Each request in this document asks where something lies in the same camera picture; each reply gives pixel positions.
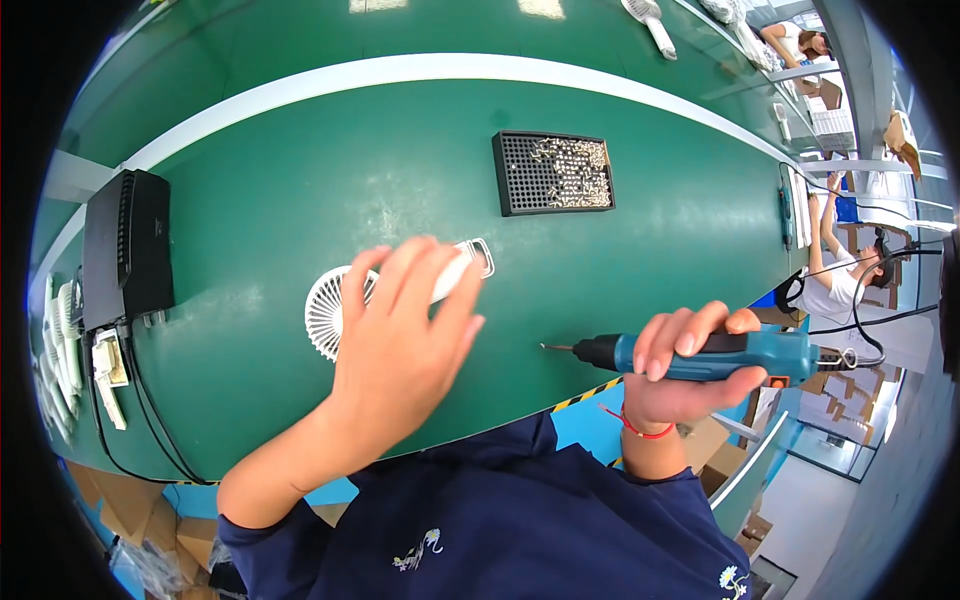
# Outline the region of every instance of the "white fan part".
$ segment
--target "white fan part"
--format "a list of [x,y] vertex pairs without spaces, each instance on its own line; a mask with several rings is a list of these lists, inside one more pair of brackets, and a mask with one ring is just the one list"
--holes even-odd
[[777,121],[780,123],[780,133],[783,134],[783,141],[789,143],[792,137],[790,136],[790,126],[786,120],[786,108],[779,102],[775,102],[774,114],[777,115]]
[[57,386],[53,369],[50,366],[50,357],[44,353],[40,356],[39,362],[40,377],[43,379],[43,384],[46,386],[47,394],[49,395],[50,400],[58,413],[58,416],[63,423],[66,424],[70,422],[70,411],[67,409],[66,402],[63,401],[63,394],[60,393],[60,388]]
[[464,271],[470,266],[473,257],[469,252],[460,250],[460,255],[450,261],[446,268],[437,277],[437,283],[433,286],[433,296],[430,302],[436,302],[446,298],[453,291],[453,288],[460,282],[460,277],[464,276]]
[[57,302],[60,305],[58,318],[60,319],[60,331],[63,333],[66,371],[70,377],[70,385],[75,390],[80,390],[84,386],[80,375],[80,361],[77,358],[77,342],[80,340],[80,330],[76,325],[70,323],[70,308],[73,305],[73,281],[64,283],[60,287]]
[[56,305],[51,308],[50,335],[53,339],[54,348],[57,349],[57,383],[60,384],[60,391],[63,393],[63,399],[66,400],[70,412],[76,417],[80,414],[80,403],[77,401],[79,393],[73,387],[70,377],[69,359],[66,352],[66,340],[63,339],[63,330],[60,328],[60,301],[56,298],[50,300],[50,303]]
[[51,392],[45,384],[43,385],[43,388],[37,389],[37,393],[39,394],[39,397],[44,405],[45,413],[54,423],[57,431],[60,432],[60,437],[63,439],[63,441],[66,442],[67,445],[71,445],[70,434],[72,429],[70,427],[70,421],[64,420],[60,415],[60,411],[52,406],[52,404],[54,404],[54,400],[51,398]]
[[[337,362],[340,337],[344,333],[343,296],[340,293],[340,286],[349,270],[349,265],[337,267],[320,276],[310,288],[303,308],[303,322],[310,342],[323,356],[333,362]],[[377,273],[367,271],[367,279],[363,284],[364,302],[370,302],[373,285],[378,277]]]
[[663,28],[663,24],[660,23],[663,12],[655,0],[620,0],[620,4],[634,19],[647,26],[665,59],[677,59],[677,48],[673,45],[673,40],[670,39],[666,29]]
[[63,329],[60,328],[60,301],[56,296],[47,301],[47,314],[49,315],[51,338],[54,348],[57,349],[58,377],[62,377],[63,381],[69,385],[70,375],[67,374],[66,368],[66,348],[63,345]]
[[54,334],[50,327],[43,328],[43,347],[46,350],[44,354],[50,367],[49,381],[60,386],[60,393],[64,398],[72,396],[73,388],[70,386],[70,380],[63,376],[63,369],[60,368],[60,356],[57,354],[57,344],[54,342]]

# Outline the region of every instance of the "hand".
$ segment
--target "hand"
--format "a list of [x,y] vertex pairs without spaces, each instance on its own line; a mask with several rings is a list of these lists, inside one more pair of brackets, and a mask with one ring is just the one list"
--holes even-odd
[[662,313],[643,328],[634,346],[638,372],[623,376],[624,416],[641,433],[656,434],[669,423],[697,420],[718,410],[739,404],[767,377],[762,367],[744,367],[724,381],[701,383],[662,379],[676,351],[692,356],[700,351],[707,336],[720,326],[733,334],[759,331],[760,321],[746,308],[729,315],[727,305],[713,301],[694,313],[681,308]]
[[[474,260],[428,318],[437,277],[460,251],[415,237],[396,252],[379,247],[354,258],[344,277],[344,333],[333,391],[322,404],[349,428],[367,463],[413,433],[444,398],[484,318],[473,314],[482,265]],[[370,305],[367,270],[383,262]]]
[[810,220],[817,222],[820,220],[820,199],[816,194],[810,194],[806,197],[806,206],[810,210]]

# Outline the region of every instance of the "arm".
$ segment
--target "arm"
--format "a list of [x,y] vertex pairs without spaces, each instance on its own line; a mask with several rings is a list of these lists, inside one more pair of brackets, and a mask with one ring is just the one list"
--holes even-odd
[[[839,174],[831,173],[830,177],[827,178],[827,187],[834,190],[839,184]],[[831,191],[827,196],[827,206],[824,207],[824,216],[820,221],[820,236],[827,242],[827,248],[834,256],[839,255],[838,249],[840,248],[840,240],[833,235],[833,214],[836,209],[836,200],[836,192]]]
[[819,281],[828,290],[833,287],[833,273],[824,272],[824,251],[820,243],[820,201],[816,196],[810,196],[807,199],[810,209],[810,260],[806,266],[810,270],[810,276]]
[[[225,518],[247,529],[271,527],[304,495],[368,465],[423,424],[483,325],[472,314],[482,271],[476,260],[428,318],[437,277],[458,255],[420,237],[393,254],[382,247],[354,259],[342,287],[344,334],[332,393],[227,473],[217,493]],[[380,262],[365,305],[363,280]]]
[[790,53],[783,49],[783,46],[780,45],[780,38],[786,36],[786,28],[783,27],[782,23],[777,23],[776,25],[767,25],[760,30],[760,35],[763,36],[763,39],[770,44],[770,47],[777,51],[777,54],[783,59],[783,62],[786,64],[788,69],[796,69],[800,64],[790,56]]
[[[760,321],[747,309],[729,315],[723,302],[713,301],[698,313],[682,308],[659,314],[643,328],[634,346],[634,366],[646,375],[624,375],[623,416],[638,431],[655,435],[670,423],[698,420],[717,410],[736,406],[767,377],[761,367],[747,367],[724,381],[664,380],[674,353],[691,356],[707,337],[724,326],[731,334],[759,331]],[[674,428],[650,440],[627,428],[620,433],[624,468],[635,477],[658,481],[673,477],[687,467],[684,444]]]

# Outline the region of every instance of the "black cable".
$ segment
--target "black cable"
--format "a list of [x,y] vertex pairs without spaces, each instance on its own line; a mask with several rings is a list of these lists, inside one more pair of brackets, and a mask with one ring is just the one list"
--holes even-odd
[[[167,451],[167,448],[164,446],[163,442],[160,440],[160,437],[157,434],[156,429],[154,429],[154,424],[151,422],[150,416],[147,414],[147,407],[143,403],[143,396],[140,395],[140,389],[137,387],[137,381],[140,379],[140,375],[136,371],[136,369],[132,366],[134,362],[132,357],[132,351],[130,348],[131,345],[128,342],[128,338],[118,337],[117,339],[119,340],[119,343],[120,343],[120,351],[123,352],[124,358],[127,359],[127,363],[131,365],[131,375],[132,375],[131,384],[133,387],[133,391],[136,393],[137,402],[140,404],[140,412],[143,413],[143,419],[147,422],[147,427],[150,429],[150,433],[153,434],[154,440],[156,441],[156,445],[160,447],[160,451],[163,452],[163,456],[167,457],[167,460],[170,461],[170,464],[173,465],[174,468],[177,471],[179,471],[181,475],[183,475],[190,481],[193,481],[194,483],[200,483],[200,481],[197,480],[196,474],[194,474],[194,472],[186,466],[186,463],[185,462],[183,463],[183,468],[182,468],[180,466],[180,463],[174,460],[174,457],[170,455],[170,452]],[[165,429],[163,433],[166,436],[167,440],[170,440],[170,436],[169,434],[166,433]],[[180,456],[180,453],[177,452],[176,447],[173,446],[173,448],[178,458],[180,458],[180,460],[182,461],[183,458]]]
[[[893,209],[891,209],[891,208],[887,208],[886,206],[868,206],[868,205],[864,205],[864,204],[858,204],[855,199],[850,198],[849,196],[844,196],[844,195],[842,195],[842,194],[839,194],[839,193],[837,193],[837,190],[833,190],[833,189],[830,189],[830,188],[828,188],[828,187],[824,187],[823,185],[820,185],[819,183],[814,183],[811,179],[809,179],[809,178],[806,176],[806,174],[804,174],[803,171],[801,171],[801,170],[799,170],[799,169],[794,169],[794,168],[793,168],[793,165],[791,165],[790,163],[781,161],[781,162],[780,162],[780,166],[783,166],[783,165],[785,165],[785,166],[793,169],[794,173],[796,173],[797,175],[799,175],[799,176],[801,177],[801,179],[803,179],[804,181],[806,181],[806,184],[809,185],[810,187],[815,187],[815,188],[817,188],[817,189],[822,189],[822,190],[825,190],[825,191],[827,191],[827,192],[830,192],[831,194],[833,194],[833,195],[836,196],[837,198],[840,198],[840,199],[844,200],[845,202],[847,202],[847,203],[849,203],[849,204],[853,204],[853,205],[856,206],[857,208],[875,208],[876,210],[885,210],[886,212],[889,212],[889,213],[892,213],[892,214],[897,215],[898,217],[902,218],[902,219],[905,220],[905,221],[913,221],[913,219],[911,219],[910,217],[904,215],[903,213],[897,212],[896,210],[893,210]],[[783,181],[783,170],[782,170],[782,169],[780,169],[780,181],[781,181],[781,182]]]
[[[915,308],[914,310],[908,310],[905,313],[898,313],[896,315],[891,315],[889,317],[884,317],[883,319],[874,319],[873,321],[865,321],[862,323],[864,327],[870,325],[881,325],[884,323],[890,323],[896,321],[897,319],[906,319],[907,317],[913,317],[914,315],[920,315],[931,310],[936,310],[940,308],[939,304],[930,304],[929,306],[924,306],[923,308]],[[820,333],[838,333],[840,331],[846,331],[847,329],[854,329],[856,324],[844,325],[842,327],[835,327],[834,329],[820,329],[818,331],[808,331],[808,335],[817,335]]]
[[[125,356],[128,358],[128,362],[131,364],[131,370],[133,374],[133,388],[136,390],[136,397],[140,402],[140,409],[143,411],[144,420],[147,422],[147,425],[150,427],[151,433],[154,434],[154,439],[156,440],[157,445],[160,446],[160,449],[163,450],[163,454],[166,455],[167,459],[173,464],[173,466],[187,479],[192,481],[195,484],[201,486],[212,485],[208,481],[204,480],[200,475],[195,473],[190,466],[187,465],[186,460],[183,458],[183,455],[180,454],[180,451],[177,450],[177,445],[174,444],[173,439],[170,437],[170,432],[167,430],[166,425],[163,423],[163,419],[160,417],[159,411],[156,409],[156,404],[154,403],[153,397],[150,395],[150,391],[147,390],[147,387],[143,383],[143,375],[140,373],[140,365],[136,359],[135,346],[133,344],[132,337],[130,337],[130,328],[129,326],[121,326],[117,328],[117,338],[120,340],[120,348],[123,350]],[[163,432],[163,437],[166,438],[167,443],[170,445],[170,448],[174,451],[174,454],[177,455],[177,458],[180,459],[178,463],[170,456],[167,452],[164,444],[160,441],[159,436],[157,435],[154,427],[150,421],[149,416],[147,415],[146,407],[143,404],[143,398],[140,395],[140,389],[143,390],[143,395],[147,397],[147,403],[150,404],[151,410],[154,412],[156,417],[156,423],[160,426],[160,431]]]
[[113,455],[110,454],[110,449],[107,446],[107,438],[104,436],[104,426],[100,417],[100,402],[97,401],[97,383],[93,377],[93,338],[94,332],[87,331],[83,336],[83,347],[84,347],[84,367],[86,369],[86,387],[90,391],[90,412],[93,415],[93,425],[97,430],[97,438],[100,440],[100,447],[104,450],[104,454],[107,455],[110,462],[113,463],[118,470],[123,473],[128,474],[130,477],[135,477],[142,481],[149,481],[150,483],[161,483],[169,484],[170,481],[164,481],[161,479],[153,479],[151,477],[145,477],[138,473],[134,473],[131,470],[123,468],[119,463],[116,462],[116,459],[113,458]]
[[[908,251],[894,252],[889,256],[887,256],[886,258],[883,258],[882,260],[880,260],[879,264],[875,265],[873,269],[875,269],[880,265],[886,264],[899,256],[907,256],[908,254],[942,254],[942,252],[936,251],[936,250],[908,250]],[[869,333],[867,333],[867,330],[863,328],[863,323],[860,322],[860,315],[856,311],[856,306],[859,304],[859,302],[856,301],[856,295],[860,291],[860,286],[863,284],[863,279],[868,274],[870,274],[873,271],[873,269],[868,269],[864,271],[860,275],[860,279],[856,281],[856,287],[853,288],[853,322],[856,326],[857,331],[860,332],[860,336],[863,337],[864,341],[866,341],[867,344],[870,344],[880,352],[880,355],[878,356],[878,358],[871,358],[866,361],[857,361],[857,365],[856,365],[857,367],[864,367],[868,369],[870,367],[878,367],[882,365],[883,361],[886,360],[887,358],[886,352],[883,351],[883,344],[875,340],[873,337],[870,336]]]

